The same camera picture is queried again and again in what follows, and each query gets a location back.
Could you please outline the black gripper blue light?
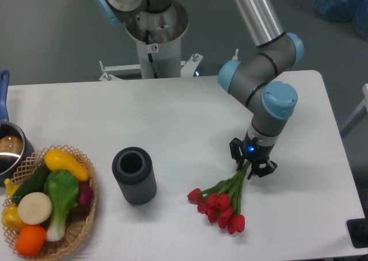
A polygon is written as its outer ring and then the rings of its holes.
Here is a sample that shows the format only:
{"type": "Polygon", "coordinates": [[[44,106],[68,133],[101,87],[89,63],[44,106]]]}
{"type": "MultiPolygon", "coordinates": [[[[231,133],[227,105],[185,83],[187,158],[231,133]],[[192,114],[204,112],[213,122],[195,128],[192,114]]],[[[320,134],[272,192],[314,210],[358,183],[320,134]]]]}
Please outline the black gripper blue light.
{"type": "Polygon", "coordinates": [[[270,153],[274,148],[274,145],[262,146],[258,144],[258,141],[252,141],[248,136],[241,141],[238,138],[234,138],[230,143],[231,157],[237,164],[236,171],[241,171],[244,165],[245,159],[252,163],[251,172],[248,178],[252,176],[258,176],[260,178],[272,174],[278,165],[269,160],[270,153]]]}

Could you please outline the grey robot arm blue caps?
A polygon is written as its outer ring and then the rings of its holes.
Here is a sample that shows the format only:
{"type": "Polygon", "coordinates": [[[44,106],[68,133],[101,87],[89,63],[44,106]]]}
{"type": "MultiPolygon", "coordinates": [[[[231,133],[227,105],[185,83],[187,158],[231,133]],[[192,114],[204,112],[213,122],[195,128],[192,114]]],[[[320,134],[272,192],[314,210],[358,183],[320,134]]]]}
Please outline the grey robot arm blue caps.
{"type": "MultiPolygon", "coordinates": [[[[263,177],[274,172],[270,153],[291,117],[298,96],[295,89],[277,77],[296,64],[304,54],[297,35],[287,33],[269,0],[234,0],[258,49],[248,63],[237,59],[219,70],[219,85],[252,114],[244,139],[230,142],[231,155],[239,166],[251,163],[250,175],[263,177]]],[[[178,78],[181,67],[181,38],[189,19],[175,0],[94,0],[113,26],[124,25],[135,40],[141,76],[144,79],[178,78]]]]}

